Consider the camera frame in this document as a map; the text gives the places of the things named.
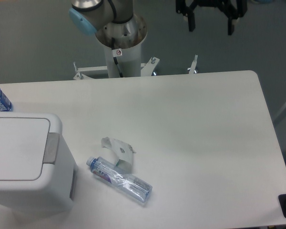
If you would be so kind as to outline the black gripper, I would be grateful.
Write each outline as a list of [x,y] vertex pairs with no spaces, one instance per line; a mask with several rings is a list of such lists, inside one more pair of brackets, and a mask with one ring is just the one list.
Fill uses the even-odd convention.
[[176,0],[175,11],[186,17],[189,31],[194,31],[195,29],[194,10],[197,6],[218,8],[226,17],[228,17],[228,35],[234,33],[239,17],[243,17],[247,12],[246,0],[237,0],[236,7],[230,0],[193,0],[190,5],[187,5],[185,0]]

